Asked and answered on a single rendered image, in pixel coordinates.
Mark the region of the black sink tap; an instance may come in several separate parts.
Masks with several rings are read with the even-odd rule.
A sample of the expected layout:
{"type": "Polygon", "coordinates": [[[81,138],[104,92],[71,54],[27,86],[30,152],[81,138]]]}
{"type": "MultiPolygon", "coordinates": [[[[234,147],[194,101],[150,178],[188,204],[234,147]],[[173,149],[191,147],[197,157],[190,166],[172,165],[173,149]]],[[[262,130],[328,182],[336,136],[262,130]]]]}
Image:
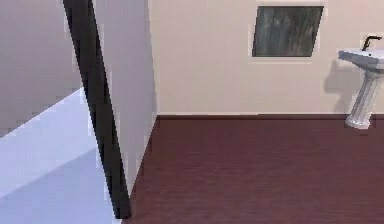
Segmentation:
{"type": "Polygon", "coordinates": [[[368,49],[368,47],[370,46],[371,40],[381,40],[382,38],[383,37],[381,37],[381,36],[375,36],[375,35],[370,35],[370,36],[366,37],[361,50],[366,51],[368,49]]]}

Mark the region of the black door frame post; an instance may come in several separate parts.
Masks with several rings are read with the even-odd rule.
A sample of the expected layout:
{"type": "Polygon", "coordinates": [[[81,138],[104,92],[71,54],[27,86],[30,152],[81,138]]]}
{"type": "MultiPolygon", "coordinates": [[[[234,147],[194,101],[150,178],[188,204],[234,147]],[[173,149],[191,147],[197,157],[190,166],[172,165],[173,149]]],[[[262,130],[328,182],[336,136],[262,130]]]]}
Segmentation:
{"type": "Polygon", "coordinates": [[[132,217],[130,197],[92,0],[63,0],[114,217],[132,217]]]}

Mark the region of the dark framed wall picture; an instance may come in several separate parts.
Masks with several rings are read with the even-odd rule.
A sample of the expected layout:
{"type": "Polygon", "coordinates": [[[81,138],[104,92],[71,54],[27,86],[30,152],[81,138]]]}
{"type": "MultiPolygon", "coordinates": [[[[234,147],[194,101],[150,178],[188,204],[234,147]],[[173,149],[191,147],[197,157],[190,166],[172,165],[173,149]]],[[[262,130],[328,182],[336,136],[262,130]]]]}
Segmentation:
{"type": "Polygon", "coordinates": [[[311,57],[323,6],[259,6],[253,57],[311,57]]]}

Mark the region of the white pedestal sink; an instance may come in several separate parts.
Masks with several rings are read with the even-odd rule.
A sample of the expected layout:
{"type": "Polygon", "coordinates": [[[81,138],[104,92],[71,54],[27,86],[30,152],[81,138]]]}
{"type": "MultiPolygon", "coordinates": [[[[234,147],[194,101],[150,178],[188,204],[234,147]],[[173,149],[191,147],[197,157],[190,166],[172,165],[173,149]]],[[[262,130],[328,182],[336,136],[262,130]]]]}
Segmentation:
{"type": "Polygon", "coordinates": [[[363,83],[345,123],[353,128],[368,129],[374,101],[384,84],[384,49],[340,50],[338,58],[364,71],[363,83]]]}

